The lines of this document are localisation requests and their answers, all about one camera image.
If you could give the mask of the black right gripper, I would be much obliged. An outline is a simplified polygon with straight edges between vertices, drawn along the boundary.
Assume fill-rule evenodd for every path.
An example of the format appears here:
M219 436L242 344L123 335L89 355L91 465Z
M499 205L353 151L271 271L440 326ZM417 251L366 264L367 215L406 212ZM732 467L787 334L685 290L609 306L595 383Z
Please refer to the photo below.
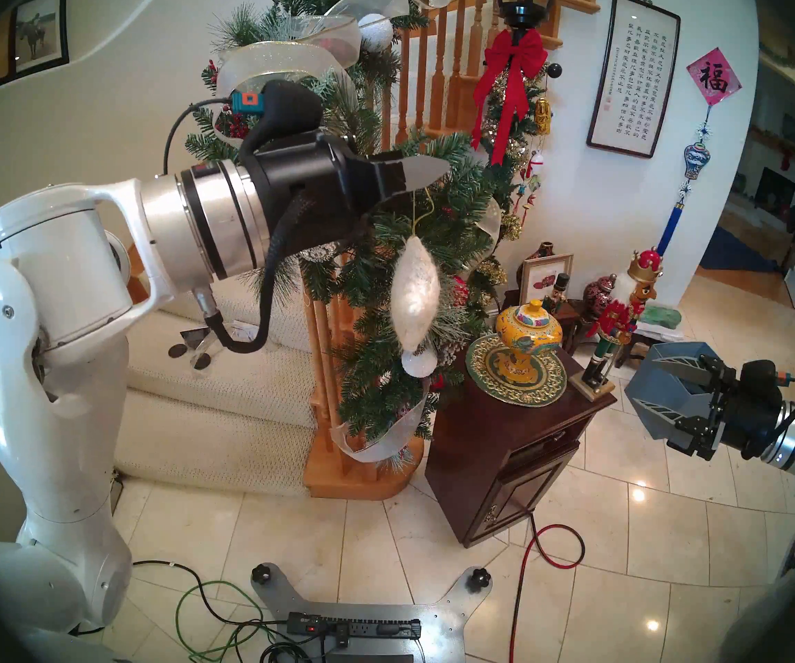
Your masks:
M634 409L646 429L671 429L667 446L687 456L709 461L720 444L741 452L749 460L759 457L778 435L778 417L783 412L780 386L786 373L770 360L744 363L740 372L710 355L671 356L658 359L658 368L681 381L697 385L710 395L707 415L683 415L671 407L634 398Z

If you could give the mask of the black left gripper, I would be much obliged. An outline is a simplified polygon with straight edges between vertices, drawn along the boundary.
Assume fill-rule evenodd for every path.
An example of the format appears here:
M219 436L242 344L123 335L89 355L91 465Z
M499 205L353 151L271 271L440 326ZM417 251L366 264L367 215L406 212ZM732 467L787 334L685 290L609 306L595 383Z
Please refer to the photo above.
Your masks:
M348 239L372 214L411 210L413 192L451 172L445 159L400 153L369 156L372 170L347 140L321 129L322 101L300 83L270 80L259 92L239 92L238 112L256 118L239 161L261 208L268 256Z

